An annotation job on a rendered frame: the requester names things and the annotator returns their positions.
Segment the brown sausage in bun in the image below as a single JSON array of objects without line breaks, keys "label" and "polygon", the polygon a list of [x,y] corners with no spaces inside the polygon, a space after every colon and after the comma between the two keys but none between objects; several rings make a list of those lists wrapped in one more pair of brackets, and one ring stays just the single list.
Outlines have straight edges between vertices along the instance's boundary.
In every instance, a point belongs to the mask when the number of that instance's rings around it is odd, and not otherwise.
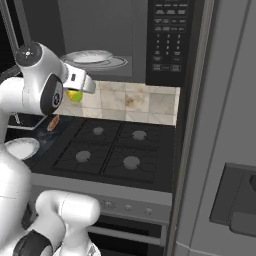
[{"label": "brown sausage in bun", "polygon": [[60,116],[56,115],[51,122],[48,124],[47,130],[48,131],[53,131],[55,129],[55,127],[58,125],[60,120]]}]

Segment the black microwave door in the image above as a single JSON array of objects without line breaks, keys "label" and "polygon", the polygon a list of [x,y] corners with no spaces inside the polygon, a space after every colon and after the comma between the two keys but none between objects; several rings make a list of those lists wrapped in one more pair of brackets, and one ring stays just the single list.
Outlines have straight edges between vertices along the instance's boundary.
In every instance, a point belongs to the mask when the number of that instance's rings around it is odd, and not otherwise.
[{"label": "black microwave door", "polygon": [[19,73],[16,52],[30,41],[23,0],[0,0],[0,77]]}]

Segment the grey fridge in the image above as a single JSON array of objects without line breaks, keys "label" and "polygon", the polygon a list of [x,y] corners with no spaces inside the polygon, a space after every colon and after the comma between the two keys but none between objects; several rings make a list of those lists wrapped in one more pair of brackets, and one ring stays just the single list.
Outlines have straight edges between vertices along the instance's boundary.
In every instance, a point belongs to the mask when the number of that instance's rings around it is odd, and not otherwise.
[{"label": "grey fridge", "polygon": [[206,0],[180,92],[165,256],[256,256],[256,0]]}]

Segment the black gas hob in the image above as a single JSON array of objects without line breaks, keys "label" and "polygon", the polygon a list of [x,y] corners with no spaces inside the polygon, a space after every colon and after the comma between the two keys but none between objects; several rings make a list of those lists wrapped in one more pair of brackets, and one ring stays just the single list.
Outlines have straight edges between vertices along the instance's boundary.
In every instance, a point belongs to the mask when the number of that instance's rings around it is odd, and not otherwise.
[{"label": "black gas hob", "polygon": [[153,191],[172,191],[175,128],[76,117],[32,171]]}]

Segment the black rectangular tray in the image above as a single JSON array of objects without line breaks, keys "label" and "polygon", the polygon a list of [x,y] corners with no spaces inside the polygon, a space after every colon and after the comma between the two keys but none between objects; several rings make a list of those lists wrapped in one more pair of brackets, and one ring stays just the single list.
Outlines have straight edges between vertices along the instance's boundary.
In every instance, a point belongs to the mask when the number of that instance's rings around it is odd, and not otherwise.
[{"label": "black rectangular tray", "polygon": [[8,127],[20,130],[34,130],[45,119],[46,116],[16,113],[9,117]]}]

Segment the white plate in microwave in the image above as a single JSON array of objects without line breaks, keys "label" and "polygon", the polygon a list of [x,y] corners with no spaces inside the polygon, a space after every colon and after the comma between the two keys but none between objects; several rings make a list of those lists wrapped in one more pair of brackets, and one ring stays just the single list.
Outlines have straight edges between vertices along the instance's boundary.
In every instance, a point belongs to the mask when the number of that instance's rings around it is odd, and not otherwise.
[{"label": "white plate in microwave", "polygon": [[66,54],[62,60],[76,64],[94,64],[104,62],[112,57],[113,54],[105,50],[85,50]]}]

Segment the glass microwave turntable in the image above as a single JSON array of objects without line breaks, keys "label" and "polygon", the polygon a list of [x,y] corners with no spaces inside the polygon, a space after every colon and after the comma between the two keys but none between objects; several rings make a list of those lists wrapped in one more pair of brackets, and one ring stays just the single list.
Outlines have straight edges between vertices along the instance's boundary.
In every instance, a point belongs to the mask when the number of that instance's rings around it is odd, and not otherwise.
[{"label": "glass microwave turntable", "polygon": [[128,61],[126,59],[124,59],[122,57],[117,57],[117,56],[107,59],[105,61],[91,62],[91,63],[75,62],[74,60],[67,58],[66,56],[63,56],[62,60],[65,63],[68,63],[69,65],[72,65],[74,67],[91,70],[91,71],[119,68],[119,67],[125,66],[128,63]]}]

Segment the silver oven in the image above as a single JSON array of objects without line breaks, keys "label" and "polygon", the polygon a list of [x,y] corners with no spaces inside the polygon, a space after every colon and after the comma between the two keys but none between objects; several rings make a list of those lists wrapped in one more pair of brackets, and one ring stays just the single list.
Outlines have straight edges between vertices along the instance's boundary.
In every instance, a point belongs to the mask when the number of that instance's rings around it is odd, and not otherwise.
[{"label": "silver oven", "polygon": [[[32,183],[43,189],[65,190],[90,195],[100,202],[101,213],[106,216],[169,226],[172,208],[171,193],[36,173],[32,174]],[[113,208],[105,208],[104,201],[112,202]],[[127,204],[132,206],[131,212],[125,210],[124,207]],[[144,213],[147,207],[152,209],[152,215]]]}]

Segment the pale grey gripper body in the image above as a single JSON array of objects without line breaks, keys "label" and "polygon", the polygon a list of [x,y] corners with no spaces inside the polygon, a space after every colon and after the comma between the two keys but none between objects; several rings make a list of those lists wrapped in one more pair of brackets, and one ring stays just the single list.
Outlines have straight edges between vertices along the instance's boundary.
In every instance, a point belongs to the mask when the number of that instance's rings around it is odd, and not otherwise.
[{"label": "pale grey gripper body", "polygon": [[85,70],[78,71],[78,89],[82,92],[94,94],[96,90],[96,83],[87,74]]}]

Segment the yellow green round food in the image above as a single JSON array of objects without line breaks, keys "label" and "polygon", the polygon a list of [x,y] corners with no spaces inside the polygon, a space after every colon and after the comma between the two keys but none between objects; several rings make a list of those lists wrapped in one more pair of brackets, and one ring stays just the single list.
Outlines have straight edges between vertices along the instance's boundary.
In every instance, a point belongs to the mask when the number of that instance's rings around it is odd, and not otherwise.
[{"label": "yellow green round food", "polygon": [[67,97],[72,102],[80,102],[83,98],[83,93],[80,91],[75,90],[67,90],[66,91]]}]

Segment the black microwave oven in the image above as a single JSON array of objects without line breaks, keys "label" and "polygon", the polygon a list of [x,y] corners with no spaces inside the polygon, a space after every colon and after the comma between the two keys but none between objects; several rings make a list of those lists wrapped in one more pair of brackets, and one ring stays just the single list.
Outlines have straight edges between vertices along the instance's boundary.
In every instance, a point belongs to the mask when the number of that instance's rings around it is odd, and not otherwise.
[{"label": "black microwave oven", "polygon": [[105,50],[128,61],[101,81],[182,87],[204,0],[23,0],[31,39],[59,57]]}]

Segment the black oven door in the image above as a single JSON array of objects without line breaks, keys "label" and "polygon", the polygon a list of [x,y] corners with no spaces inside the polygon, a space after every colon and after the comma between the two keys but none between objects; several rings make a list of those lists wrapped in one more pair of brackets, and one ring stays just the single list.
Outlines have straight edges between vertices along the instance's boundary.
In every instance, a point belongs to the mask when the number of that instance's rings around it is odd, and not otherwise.
[{"label": "black oven door", "polygon": [[[154,238],[161,235],[161,226],[134,220],[101,215],[96,227],[133,233]],[[164,248],[123,238],[89,233],[92,241],[100,249],[102,256],[163,256]]]}]

